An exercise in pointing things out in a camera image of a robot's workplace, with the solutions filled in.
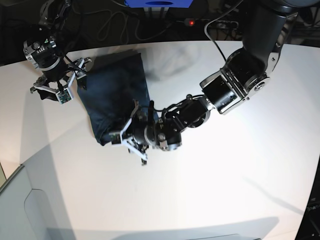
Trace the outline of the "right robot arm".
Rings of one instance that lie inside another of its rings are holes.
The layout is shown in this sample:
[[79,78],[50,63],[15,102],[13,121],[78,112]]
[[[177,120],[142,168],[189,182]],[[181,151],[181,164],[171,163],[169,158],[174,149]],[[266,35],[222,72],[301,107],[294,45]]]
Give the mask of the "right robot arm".
[[74,81],[86,88],[86,65],[92,61],[89,57],[71,60],[67,56],[77,42],[76,39],[66,42],[62,35],[71,8],[70,0],[46,1],[40,10],[38,32],[23,43],[26,60],[42,74],[30,92],[37,92],[42,100],[61,105],[74,98],[71,91]]

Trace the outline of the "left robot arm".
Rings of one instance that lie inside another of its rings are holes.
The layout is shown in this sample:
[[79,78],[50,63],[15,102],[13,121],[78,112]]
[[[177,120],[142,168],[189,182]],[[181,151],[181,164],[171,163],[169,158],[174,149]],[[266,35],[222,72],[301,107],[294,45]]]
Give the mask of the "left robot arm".
[[224,115],[248,101],[268,83],[302,6],[297,0],[250,3],[242,47],[200,83],[202,93],[189,94],[179,103],[162,109],[159,119],[154,119],[157,110],[152,102],[147,106],[135,103],[120,132],[112,135],[112,144],[127,147],[145,165],[149,147],[175,150],[182,144],[182,132],[204,124],[211,110]]

